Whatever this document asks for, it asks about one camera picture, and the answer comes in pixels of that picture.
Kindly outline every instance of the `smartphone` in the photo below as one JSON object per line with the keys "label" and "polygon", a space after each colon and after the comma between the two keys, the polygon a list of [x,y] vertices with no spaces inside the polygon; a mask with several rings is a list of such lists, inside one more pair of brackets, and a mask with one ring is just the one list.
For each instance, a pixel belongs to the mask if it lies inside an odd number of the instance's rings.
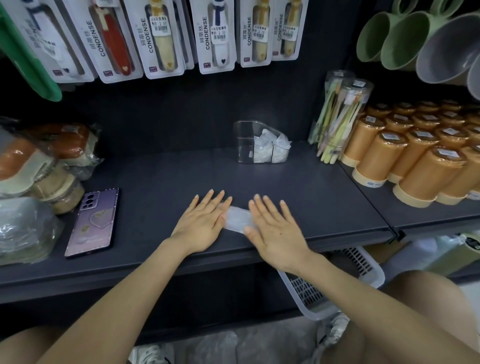
{"label": "smartphone", "polygon": [[87,192],[83,196],[65,257],[72,258],[110,247],[118,195],[119,189],[111,188]]}

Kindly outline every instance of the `leg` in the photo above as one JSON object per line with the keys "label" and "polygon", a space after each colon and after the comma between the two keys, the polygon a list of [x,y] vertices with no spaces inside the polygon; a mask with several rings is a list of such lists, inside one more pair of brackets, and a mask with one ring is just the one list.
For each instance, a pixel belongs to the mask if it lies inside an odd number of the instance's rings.
{"label": "leg", "polygon": [[[430,272],[399,274],[383,289],[478,350],[476,318],[466,297],[453,282]],[[337,345],[325,350],[321,364],[387,364],[389,361],[350,321]]]}
{"label": "leg", "polygon": [[63,334],[63,330],[36,327],[21,331],[0,342],[0,363],[35,364]]}

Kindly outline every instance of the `gray cup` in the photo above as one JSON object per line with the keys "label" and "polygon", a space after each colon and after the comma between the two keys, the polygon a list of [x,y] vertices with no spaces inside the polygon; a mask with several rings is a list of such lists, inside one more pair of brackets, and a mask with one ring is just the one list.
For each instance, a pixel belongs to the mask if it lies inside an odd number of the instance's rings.
{"label": "gray cup", "polygon": [[428,84],[466,85],[480,54],[480,12],[461,15],[439,28],[423,45],[417,75]]}
{"label": "gray cup", "polygon": [[480,100],[480,55],[473,62],[468,72],[467,87],[474,98]]}

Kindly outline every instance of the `hand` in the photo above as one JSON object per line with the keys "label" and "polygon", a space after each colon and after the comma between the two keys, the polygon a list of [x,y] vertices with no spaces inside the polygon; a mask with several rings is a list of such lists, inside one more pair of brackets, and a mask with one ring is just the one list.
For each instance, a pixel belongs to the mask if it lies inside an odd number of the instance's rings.
{"label": "hand", "polygon": [[185,244],[188,254],[202,252],[211,246],[225,226],[232,198],[221,204],[225,192],[221,191],[212,200],[213,193],[213,190],[208,191],[198,205],[200,198],[195,196],[173,229],[171,239]]}
{"label": "hand", "polygon": [[285,201],[280,201],[283,216],[267,196],[264,196],[262,201],[256,194],[254,201],[250,200],[248,203],[248,207],[260,231],[247,226],[245,235],[248,240],[255,245],[265,262],[276,269],[298,275],[300,265],[312,251],[308,248]]}

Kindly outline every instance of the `white basket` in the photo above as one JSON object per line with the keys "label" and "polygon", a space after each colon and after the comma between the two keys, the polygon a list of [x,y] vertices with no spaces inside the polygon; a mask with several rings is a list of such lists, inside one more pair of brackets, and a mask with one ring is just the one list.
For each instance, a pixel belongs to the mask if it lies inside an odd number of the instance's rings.
{"label": "white basket", "polygon": [[[382,268],[362,247],[333,251],[333,253],[338,252],[345,254],[355,263],[360,272],[360,281],[370,284],[374,288],[380,287],[385,282]],[[280,270],[278,273],[305,317],[318,321],[338,311],[338,307],[332,301],[307,281]]]}

